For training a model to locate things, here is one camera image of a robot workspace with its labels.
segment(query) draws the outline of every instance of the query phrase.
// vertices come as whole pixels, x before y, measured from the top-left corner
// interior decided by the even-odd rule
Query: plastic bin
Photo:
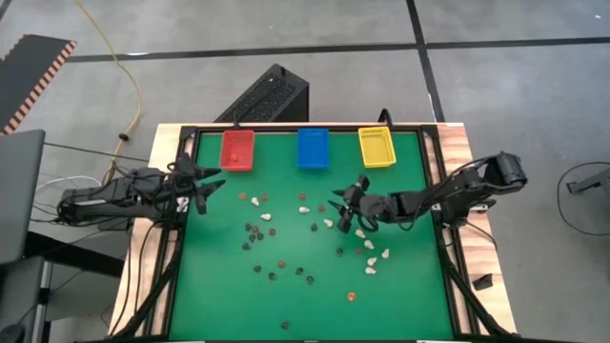
[[[249,172],[254,162],[254,131],[224,131],[220,168],[227,172]]]
[[[296,132],[296,165],[305,169],[328,169],[331,145],[328,129],[299,129]]]
[[[392,135],[387,127],[358,129],[358,138],[365,168],[383,168],[396,163]]]

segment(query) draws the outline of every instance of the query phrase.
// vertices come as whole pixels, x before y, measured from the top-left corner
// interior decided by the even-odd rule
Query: yellow bin
[[[389,167],[397,162],[388,127],[358,129],[365,168]]]

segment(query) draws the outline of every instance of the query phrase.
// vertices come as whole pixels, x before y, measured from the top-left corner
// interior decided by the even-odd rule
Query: wooden table edge
[[[375,126],[379,125],[377,122],[358,122],[358,123],[340,123],[340,122],[320,122],[320,123],[240,123],[242,128],[256,128],[263,126],[278,126],[278,127],[330,127],[330,126]],[[422,125],[436,125],[438,129],[438,135],[441,143],[441,149],[443,153],[444,164],[447,172],[451,172],[455,168],[462,164],[472,160],[472,154],[470,151],[470,145],[468,143],[468,137],[463,123],[395,123],[395,125],[408,125],[408,126],[422,126]],[[159,124],[157,126],[154,141],[152,143],[151,157],[149,160],[149,167],[158,168],[161,171],[167,170],[167,164],[173,162],[175,159],[176,151],[180,139],[180,131],[182,127],[215,127],[215,128],[231,128],[231,123],[167,123]],[[436,174],[435,178],[438,178],[436,161],[431,158],[431,170],[433,174]],[[489,220],[486,214],[471,215],[469,220],[486,230],[491,234],[489,226]],[[112,321],[109,328],[109,334],[114,327],[116,320],[119,318],[123,311],[123,305],[125,303],[125,297],[127,296],[127,302],[125,303],[125,311],[121,317],[120,322],[117,325],[116,332],[122,329],[129,318],[133,315],[135,306],[135,293],[136,293],[136,279],[138,270],[139,252],[142,248],[142,243],[146,231],[150,227],[151,222],[148,219],[138,218],[135,220],[133,226],[132,240],[131,240],[131,253],[126,258],[125,267],[119,284],[119,289],[116,295],[116,301],[114,304],[114,310],[112,312]],[[514,332],[515,323],[508,301],[508,295],[504,286],[502,272],[498,262],[498,255],[494,250],[493,244],[486,240],[477,232],[461,229],[460,238],[462,241],[462,247],[464,250],[466,266],[470,276],[470,280],[481,276],[485,273],[492,273],[494,275],[494,287],[476,292],[477,297],[481,303],[485,306],[488,312],[497,320],[497,322],[504,327],[504,329]],[[153,279],[153,271],[155,268],[155,260],[157,257],[157,251],[160,244],[160,230],[152,229],[152,232],[147,240],[147,244],[144,247],[144,256],[142,259],[142,274],[140,280],[140,292],[138,296],[138,306],[142,303],[144,298],[148,295],[151,289],[151,283]],[[128,263],[131,260],[131,286],[129,294],[127,294],[128,284]],[[154,312],[154,322],[152,325],[152,334],[160,334],[162,328],[162,321],[165,316],[165,304],[167,300],[167,288],[159,296],[157,306]],[[467,316],[463,298],[457,296],[457,311],[460,322],[460,327],[464,332],[469,332],[470,329],[467,325]]]

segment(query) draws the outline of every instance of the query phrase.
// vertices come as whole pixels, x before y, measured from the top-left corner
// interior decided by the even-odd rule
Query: blue bin
[[[296,165],[305,169],[328,169],[331,145],[328,129],[299,129],[296,140]]]

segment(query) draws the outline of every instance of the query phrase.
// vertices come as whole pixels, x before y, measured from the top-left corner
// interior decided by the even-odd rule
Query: wire
[[[447,183],[449,182],[449,180],[451,180],[452,177],[454,177],[458,172],[461,172],[462,170],[464,170],[465,168],[475,165],[477,163],[480,162],[484,162],[490,158],[493,158],[495,156],[498,156],[497,154],[495,155],[491,155],[491,156],[487,156],[487,157],[482,157],[482,158],[478,158],[476,160],[472,160],[468,163],[465,163],[459,167],[457,167],[457,169],[455,169],[454,171],[452,171],[449,175],[447,175],[447,177],[445,177],[444,180],[442,180],[440,183],[436,184],[433,186],[433,189],[428,193],[427,196],[424,196],[421,198],[421,200],[419,200],[419,203],[417,203],[416,206],[416,210],[415,212],[413,212],[413,220],[411,221],[411,223],[409,223],[409,226],[407,228],[404,228],[400,223],[398,224],[398,227],[401,228],[403,231],[410,231],[413,226],[416,224],[416,220],[417,220],[417,215],[419,214],[419,210],[421,210],[421,207],[423,206],[423,203],[426,202],[426,200],[430,200],[430,198],[436,193],[439,192],[443,187],[445,187],[445,185],[447,185]]]
[[[77,180],[77,179],[87,179],[87,180],[95,181],[95,183],[97,184],[98,187],[102,186],[102,183],[97,181],[97,179],[94,178],[94,177],[90,177],[90,176],[87,176],[87,175],[76,175],[76,176],[60,177],[60,178],[56,178],[56,179],[51,180],[51,181],[47,181],[44,184],[36,187],[36,191],[38,192],[38,191],[44,189],[45,187],[47,187],[48,185],[51,185],[51,184],[54,184],[54,183],[57,183],[57,182],[72,181],[72,180]]]
[[[41,202],[39,202],[39,201],[36,201],[36,200],[34,200],[34,201],[33,201],[33,203],[34,203],[34,204],[36,204],[36,205],[38,205],[38,206],[47,206],[47,207],[50,207],[50,208],[52,208],[52,209],[54,209],[54,210],[55,210],[55,205],[51,205],[51,204],[43,204],[43,203],[41,203]]]
[[[563,214],[563,210],[561,209],[561,201],[559,200],[559,188],[561,186],[561,182],[563,181],[563,179],[565,178],[565,176],[571,172],[574,171],[578,168],[584,167],[584,166],[598,166],[598,165],[603,165],[603,166],[608,166],[610,165],[610,162],[600,162],[600,161],[596,161],[596,162],[586,162],[586,163],[580,163],[579,165],[576,165],[572,168],[570,168],[569,170],[567,170],[560,178],[559,181],[557,182],[557,209],[559,210],[559,215],[561,216],[561,220],[563,220],[563,222],[565,224],[567,224],[570,228],[582,233],[582,234],[587,234],[587,235],[592,235],[592,236],[606,236],[606,235],[610,235],[609,233],[595,233],[595,232],[586,232],[585,230],[579,229],[576,225],[570,223],[566,218],[565,218],[565,214]]]
[[[137,112],[135,113],[135,117],[133,118],[132,122],[130,123],[130,125],[127,127],[127,129],[123,132],[124,134],[129,134],[129,132],[132,130],[133,126],[135,125],[135,123],[137,122],[137,120],[140,118],[140,114],[142,113],[142,92],[140,91],[140,88],[137,86],[137,82],[135,82],[135,79],[133,78],[132,74],[125,68],[123,67],[123,65],[118,61],[118,58],[116,58],[116,53],[114,52],[114,48],[112,47],[111,42],[108,40],[108,38],[106,37],[106,34],[104,34],[104,32],[102,31],[102,29],[99,27],[99,25],[97,24],[97,22],[95,22],[95,19],[93,19],[93,17],[87,12],[87,10],[85,9],[85,6],[83,5],[83,3],[81,2],[81,0],[76,0],[76,4],[78,4],[78,7],[83,11],[83,13],[85,14],[85,16],[87,16],[87,18],[89,19],[89,21],[91,21],[91,23],[93,24],[93,26],[95,27],[95,29],[99,32],[99,35],[102,36],[102,39],[104,40],[104,42],[106,43],[106,46],[108,46],[108,49],[111,51],[111,55],[112,58],[114,59],[114,63],[116,64],[116,66],[118,68],[120,68],[121,70],[123,70],[127,76],[130,77],[130,80],[132,80],[133,86],[135,87],[135,91],[137,92]],[[121,150],[121,145],[123,144],[123,140],[120,139],[118,141],[118,144],[116,145],[116,149],[114,149],[114,153],[113,155],[118,155],[119,151]],[[111,165],[109,166],[108,170],[111,171],[112,170],[112,164],[115,161],[116,157],[112,157],[111,160]]]
[[[124,223],[127,223],[128,221],[129,221],[129,220],[126,220],[126,221],[124,221],[124,222],[117,223],[117,224],[115,224],[115,225],[113,225],[113,226],[111,226],[111,227],[107,228],[106,230],[101,230],[101,231],[98,231],[98,232],[93,232],[93,233],[90,233],[90,234],[88,234],[88,235],[86,235],[86,236],[84,236],[84,237],[81,237],[81,238],[78,238],[78,239],[76,239],[76,240],[73,240],[72,242],[66,242],[66,243],[64,243],[63,245],[60,245],[59,247],[55,247],[55,248],[53,248],[53,249],[49,249],[49,250],[47,250],[47,251],[45,251],[45,252],[39,252],[39,253],[37,253],[36,255],[30,256],[30,257],[28,257],[28,258],[32,258],[32,257],[35,257],[35,256],[43,256],[43,255],[46,255],[46,254],[51,253],[51,252],[56,252],[56,251],[58,251],[58,250],[61,250],[61,249],[64,249],[64,248],[68,247],[69,245],[73,245],[73,244],[76,244],[76,243],[78,243],[78,242],[84,241],[85,239],[87,239],[87,238],[89,238],[89,237],[92,237],[92,236],[94,236],[94,235],[96,235],[96,234],[100,234],[100,233],[102,233],[102,232],[106,232],[106,231],[112,231],[112,230],[110,230],[110,229],[112,229],[112,228],[114,228],[114,227],[118,226],[119,224],[124,224]]]
[[[466,224],[468,224],[470,227],[475,228],[475,229],[477,229],[479,232],[481,232],[481,233],[483,233],[484,235],[486,235],[486,236],[487,236],[487,238],[489,238],[489,240],[490,240],[492,243],[494,243],[494,247],[496,248],[496,250],[498,249],[498,244],[496,244],[496,239],[494,239],[494,237],[493,237],[491,234],[489,234],[489,233],[488,233],[487,231],[485,231],[484,229],[482,229],[482,228],[478,227],[477,225],[475,225],[475,224],[473,224],[473,223],[471,223],[471,222],[469,222],[469,221],[466,221]]]
[[[114,332],[116,331],[116,327],[118,327],[118,323],[121,322],[121,319],[123,318],[123,314],[125,313],[125,309],[127,308],[127,299],[130,296],[130,285],[132,283],[132,240],[130,239],[130,244],[127,247],[127,255],[125,256],[125,258],[127,259],[127,290],[125,291],[125,300],[123,301],[123,308],[121,309],[121,313],[118,315],[118,318],[116,318],[116,321],[114,322],[114,326],[112,327],[111,330],[111,334],[110,336],[114,335]]]
[[[49,212],[49,211],[47,211],[47,210],[43,210],[43,209],[39,208],[39,207],[38,207],[38,206],[36,206],[36,205],[31,205],[31,206],[32,206],[33,208],[35,208],[35,209],[39,210],[40,212],[44,212],[44,213],[46,213],[46,214],[50,214],[50,215],[57,215],[57,213],[53,213],[53,212]]]
[[[104,313],[106,313],[106,311],[109,310],[111,306],[112,306],[112,304],[108,305],[107,307],[104,308],[104,310],[102,310],[102,313],[99,314],[99,318],[104,322],[104,325],[106,325],[107,329],[109,329],[111,326],[110,326],[110,324],[108,324],[108,321],[106,321],[106,319],[104,319]]]
[[[76,272],[73,276],[71,276],[68,280],[66,280],[63,284],[61,284],[59,287],[57,287],[56,289],[52,290],[51,292],[49,292],[49,294],[47,295],[46,300],[49,300],[49,298],[51,298],[51,295],[55,294],[57,291],[61,290],[64,286],[68,285],[68,283],[70,281],[72,281],[76,276],[80,275],[81,273],[83,273],[85,271],[79,271]],[[34,305],[32,305],[30,307],[29,310],[27,310],[25,313],[23,313],[23,315],[21,316],[21,318],[19,318],[19,320],[17,321],[17,325],[21,324],[21,322],[25,319],[25,317],[28,315],[28,313],[31,312],[31,310],[35,309],[36,307],[38,307],[39,303],[36,303]]]
[[[142,247],[140,248],[140,257],[137,263],[137,282],[135,283],[137,288],[135,289],[135,303],[133,305],[133,315],[135,315],[135,311],[137,310],[137,299],[140,296],[140,276],[142,275],[142,256],[144,255],[144,247],[146,246],[146,241],[149,239],[149,234],[153,230],[153,227],[154,223],[152,223],[152,225],[146,231],[146,235],[144,236],[144,240],[142,241]]]
[[[138,261],[138,276],[137,276],[137,289],[135,291],[135,304],[134,304],[134,308],[137,307],[137,296],[138,296],[138,292],[140,291],[140,274],[141,271],[139,268],[141,268],[142,266],[142,252],[144,251],[144,246],[146,244],[146,240],[149,236],[149,233],[151,232],[151,229],[154,227],[154,223],[152,223],[152,225],[149,227],[148,231],[146,232],[146,236],[144,236],[144,240],[142,241],[142,246],[140,247],[140,258]],[[114,322],[114,326],[112,327],[110,336],[114,335],[114,332],[116,331],[116,328],[118,327],[118,323],[121,322],[121,319],[123,318],[123,314],[125,314],[125,309],[127,309],[127,299],[129,298],[130,295],[130,285],[132,283],[132,241],[130,240],[130,246],[127,249],[127,255],[125,258],[129,258],[128,262],[127,262],[127,290],[125,291],[125,300],[123,301],[123,307],[121,309],[121,313],[118,315],[118,318],[116,319],[116,322]]]

